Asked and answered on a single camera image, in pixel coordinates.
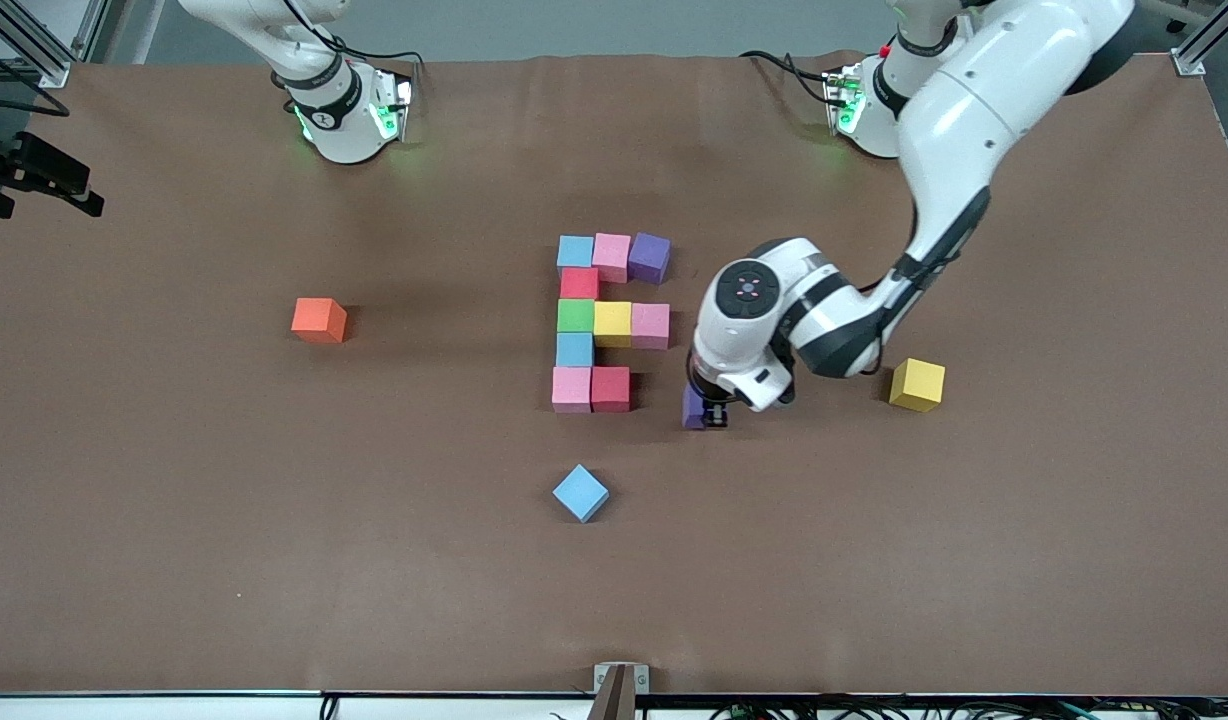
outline purple cube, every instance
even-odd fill
[[[632,251],[628,252],[628,276],[636,281],[663,284],[668,276],[668,256],[672,241],[656,233],[637,232]]]
[[[691,430],[706,429],[702,415],[702,397],[686,382],[686,392],[682,397],[682,425]]]

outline round black joint cover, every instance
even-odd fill
[[[765,263],[738,260],[716,279],[716,307],[727,318],[760,318],[777,306],[779,275]]]

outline gray floor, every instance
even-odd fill
[[[149,18],[162,12],[156,23]],[[1141,14],[1144,52],[1181,36]],[[336,34],[368,52],[419,50],[429,60],[513,60],[538,55],[737,55],[761,49],[798,57],[871,50],[893,33],[882,0],[357,0]],[[178,0],[129,0],[112,61],[258,63],[248,47]],[[1228,38],[1205,60],[1228,136]]]

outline yellow cube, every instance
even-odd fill
[[[631,302],[596,301],[596,346],[632,346]]]
[[[889,404],[906,407],[917,413],[930,413],[943,401],[943,365],[907,358],[894,370],[889,386]]]

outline table surface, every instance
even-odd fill
[[[818,59],[810,68],[825,68]],[[432,64],[335,167],[262,68],[79,68],[34,129],[102,219],[0,222],[0,689],[1228,693],[1228,155],[1164,57],[1063,100],[887,353],[943,364],[679,429],[715,270],[856,283],[911,210],[748,60]],[[549,410],[560,233],[662,233],[629,415]],[[352,311],[343,346],[293,300]],[[576,462],[613,498],[578,525]]]

